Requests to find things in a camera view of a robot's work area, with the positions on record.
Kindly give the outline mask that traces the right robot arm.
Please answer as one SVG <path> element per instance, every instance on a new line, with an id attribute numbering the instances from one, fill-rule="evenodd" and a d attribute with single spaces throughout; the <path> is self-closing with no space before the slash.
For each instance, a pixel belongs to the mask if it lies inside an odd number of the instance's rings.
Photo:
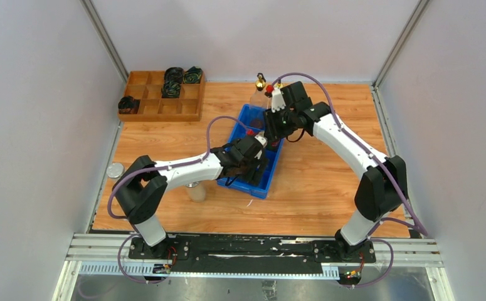
<path id="1" fill-rule="evenodd" d="M 407 195 L 406 164 L 399 156 L 389 157 L 364 142 L 327 102 L 313 103 L 302 82 L 282 88 L 268 85 L 265 137 L 280 140 L 302 129 L 330 147 L 354 174 L 359 185 L 354 196 L 355 212 L 335 234 L 335 253 L 352 261 L 383 218 L 398 209 Z"/>

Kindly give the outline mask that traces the blue plastic divided bin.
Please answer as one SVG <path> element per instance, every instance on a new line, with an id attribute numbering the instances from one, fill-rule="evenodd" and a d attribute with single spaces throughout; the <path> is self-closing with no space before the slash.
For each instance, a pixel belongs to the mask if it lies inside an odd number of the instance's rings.
<path id="1" fill-rule="evenodd" d="M 247 135 L 256 135 L 265 130 L 265 109 L 250 104 L 242 106 L 238 120 L 234 125 L 229 143 L 244 139 Z M 247 193 L 255 198 L 265 199 L 268 196 L 275 171 L 280 159 L 284 140 L 267 144 L 261 152 L 261 159 L 252 162 L 251 168 L 238 177 L 217 179 L 217 185 Z"/>

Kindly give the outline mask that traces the silver lid spice jar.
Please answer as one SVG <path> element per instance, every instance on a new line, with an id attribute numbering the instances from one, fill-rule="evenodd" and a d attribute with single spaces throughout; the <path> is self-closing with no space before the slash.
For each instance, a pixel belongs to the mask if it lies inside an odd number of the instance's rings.
<path id="1" fill-rule="evenodd" d="M 206 200 L 206 188 L 201 181 L 191 182 L 185 185 L 189 198 L 196 202 L 201 203 Z"/>

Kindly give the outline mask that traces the yellow cap sauce bottle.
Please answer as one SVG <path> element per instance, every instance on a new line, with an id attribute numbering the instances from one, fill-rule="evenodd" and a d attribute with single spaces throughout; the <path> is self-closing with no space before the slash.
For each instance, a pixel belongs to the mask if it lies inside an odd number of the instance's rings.
<path id="1" fill-rule="evenodd" d="M 267 150 L 276 152 L 279 148 L 280 145 L 280 140 L 270 142 L 269 145 L 267 145 Z"/>

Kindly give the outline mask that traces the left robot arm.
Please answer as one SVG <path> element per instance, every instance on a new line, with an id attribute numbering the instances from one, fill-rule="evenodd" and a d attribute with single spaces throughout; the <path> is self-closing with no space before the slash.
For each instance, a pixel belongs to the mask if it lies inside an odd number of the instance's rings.
<path id="1" fill-rule="evenodd" d="M 145 251 L 154 259 L 169 251 L 167 233 L 156 211 L 164 194 L 192 182 L 225 179 L 259 184 L 268 165 L 267 139 L 247 135 L 203 155 L 176 161 L 155 162 L 141 156 L 114 184 L 110 198 L 116 199 L 126 220 L 144 240 Z"/>

